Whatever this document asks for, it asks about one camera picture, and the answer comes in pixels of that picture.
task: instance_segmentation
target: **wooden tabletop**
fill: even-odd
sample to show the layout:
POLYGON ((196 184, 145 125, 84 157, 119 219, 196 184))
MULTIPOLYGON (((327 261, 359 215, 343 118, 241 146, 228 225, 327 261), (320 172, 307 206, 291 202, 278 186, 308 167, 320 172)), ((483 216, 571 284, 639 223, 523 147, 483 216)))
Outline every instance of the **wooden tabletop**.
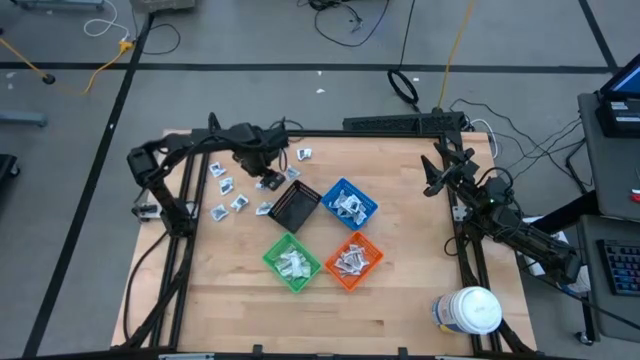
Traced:
MULTIPOLYGON (((420 155, 442 166, 434 141, 306 138, 288 149, 290 164, 302 173, 299 180, 318 193, 325 194, 345 177, 379 205, 361 231, 385 257, 352 293, 325 269, 301 293, 291 293, 262 261, 286 230, 255 215, 260 203, 275 202, 289 183, 276 192, 257 190, 257 180, 234 163, 230 152, 211 154, 210 161, 219 161, 227 169, 225 176, 233 176, 235 188, 221 196, 218 180, 224 176, 207 174, 178 350, 250 352, 254 344, 262 344, 270 353, 396 354, 398 347, 407 347, 414 355, 471 354, 468 336, 445 334, 431 319, 433 300, 461 288, 457 259, 443 251, 445 240, 453 236, 446 191, 432 198, 422 195, 426 179, 420 155), (299 162, 295 150, 307 147, 313 149, 312 159, 299 162), (230 204, 238 194, 247 196, 249 205, 235 213, 230 204), (209 210, 221 203, 231 214, 214 222, 209 210)), ((463 134, 463 141, 476 151, 479 174, 493 166, 485 134, 463 134)), ((167 177, 174 194, 183 169, 184 162, 167 177)), ((141 226, 132 265, 163 231, 159 221, 141 226)), ((351 233, 320 204, 295 236, 324 262, 351 233)), ((165 240, 145 260, 133 282, 130 331, 157 300, 167 245, 165 240)), ((505 319, 535 348, 513 250, 490 239, 483 247, 505 319)), ((165 343, 172 313, 170 305, 165 343)), ((121 309, 113 344, 123 341, 121 309)))

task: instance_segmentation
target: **keyboard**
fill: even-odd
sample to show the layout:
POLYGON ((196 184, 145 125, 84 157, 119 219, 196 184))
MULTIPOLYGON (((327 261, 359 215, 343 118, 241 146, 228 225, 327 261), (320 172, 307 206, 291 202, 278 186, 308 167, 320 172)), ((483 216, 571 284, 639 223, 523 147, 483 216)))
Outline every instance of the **keyboard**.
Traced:
POLYGON ((410 114, 369 116, 346 118, 342 128, 349 131, 403 131, 416 133, 418 122, 422 124, 422 133, 442 133, 444 131, 459 132, 464 123, 463 112, 446 112, 435 114, 410 114))
POLYGON ((640 241, 596 242, 614 295, 640 296, 640 241))

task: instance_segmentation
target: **white cable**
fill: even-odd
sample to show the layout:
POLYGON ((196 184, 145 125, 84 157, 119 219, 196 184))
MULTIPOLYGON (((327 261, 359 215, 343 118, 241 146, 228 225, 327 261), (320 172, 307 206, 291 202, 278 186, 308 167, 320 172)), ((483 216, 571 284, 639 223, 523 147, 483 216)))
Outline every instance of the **white cable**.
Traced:
POLYGON ((489 125, 488 122, 486 122, 483 119, 475 119, 473 121, 470 122, 471 125, 477 123, 477 122, 481 122, 483 123, 487 129, 489 129, 489 133, 491 133, 491 137, 493 138, 493 148, 495 149, 494 154, 492 155, 493 158, 497 158, 498 157, 498 142, 496 141, 496 134, 493 133, 493 129, 491 128, 491 125, 489 125))
POLYGON ((124 36, 124 38, 122 38, 122 41, 126 41, 129 39, 129 29, 127 29, 126 27, 120 25, 120 24, 116 24, 116 20, 118 20, 118 9, 116 9, 116 6, 113 5, 113 3, 109 0, 104 0, 104 2, 106 2, 107 4, 109 4, 111 6, 111 8, 113 9, 113 20, 109 21, 109 20, 105 20, 105 19, 91 19, 89 21, 87 21, 86 23, 84 23, 84 33, 87 34, 88 36, 91 37, 98 37, 98 36, 102 36, 104 35, 107 31, 109 31, 109 29, 111 29, 112 26, 115 27, 119 27, 121 29, 123 29, 124 31, 126 31, 126 34, 124 36), (104 30, 97 32, 97 33, 90 33, 87 30, 87 26, 89 24, 92 23, 104 23, 107 24, 107 27, 104 28, 104 30))

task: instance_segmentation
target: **white packet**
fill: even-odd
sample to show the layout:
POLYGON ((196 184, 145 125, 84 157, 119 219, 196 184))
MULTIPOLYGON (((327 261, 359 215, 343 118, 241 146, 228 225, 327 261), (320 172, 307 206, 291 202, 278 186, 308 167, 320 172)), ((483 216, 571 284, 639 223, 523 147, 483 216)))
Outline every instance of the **white packet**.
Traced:
POLYGON ((228 178, 220 180, 219 184, 220 184, 220 194, 222 194, 222 195, 227 195, 228 193, 231 192, 231 190, 233 190, 233 178, 232 177, 228 177, 228 178))
POLYGON ((236 212, 239 212, 248 203, 249 203, 249 199, 247 199, 246 196, 240 194, 235 200, 233 200, 233 202, 231 203, 231 207, 236 209, 236 212))
POLYGON ((296 154, 298 155, 298 161, 311 159, 311 149, 298 149, 296 154))
POLYGON ((262 204, 260 204, 260 206, 258 206, 258 208, 256 209, 256 215, 258 216, 267 215, 269 214, 269 211, 271 210, 272 207, 273 207, 273 203, 265 201, 262 204))
POLYGON ((288 166, 287 167, 287 171, 286 171, 286 175, 287 175, 287 180, 293 181, 295 178, 300 176, 300 171, 292 168, 291 166, 288 166))
POLYGON ((227 211, 227 209, 224 208, 223 204, 220 204, 220 205, 216 206, 215 208, 211 209, 210 214, 211 214, 211 217, 213 218, 213 220, 220 221, 225 216, 229 215, 229 212, 227 211))
POLYGON ((213 177, 218 177, 224 173, 227 172, 227 169, 223 168, 220 165, 220 162, 215 162, 211 165, 209 165, 209 171, 211 171, 211 175, 213 175, 213 177))

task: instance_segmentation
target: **white bottle cap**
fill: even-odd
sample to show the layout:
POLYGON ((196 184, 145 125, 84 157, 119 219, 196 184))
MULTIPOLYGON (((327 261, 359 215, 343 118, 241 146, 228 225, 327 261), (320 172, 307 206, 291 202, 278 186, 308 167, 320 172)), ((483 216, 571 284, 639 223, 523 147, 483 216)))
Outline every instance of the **white bottle cap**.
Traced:
POLYGON ((456 301, 458 321, 462 328, 474 334, 485 335, 500 326, 502 308, 489 290, 472 286, 461 291, 456 301))

